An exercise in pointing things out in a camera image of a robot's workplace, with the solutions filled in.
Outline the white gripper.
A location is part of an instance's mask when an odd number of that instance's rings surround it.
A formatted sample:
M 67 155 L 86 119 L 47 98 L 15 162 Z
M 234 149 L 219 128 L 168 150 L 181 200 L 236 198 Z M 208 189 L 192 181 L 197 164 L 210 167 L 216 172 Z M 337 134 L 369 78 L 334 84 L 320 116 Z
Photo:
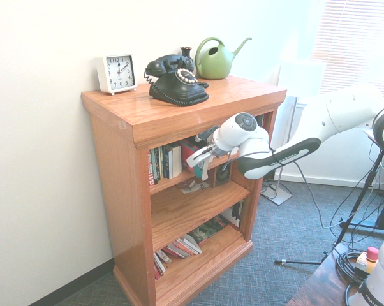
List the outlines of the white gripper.
M 213 151 L 215 148 L 215 145 L 207 145 L 197 150 L 195 153 L 193 153 L 186 159 L 188 166 L 194 168 L 201 162 L 207 161 L 208 163 L 211 163 L 214 159 Z

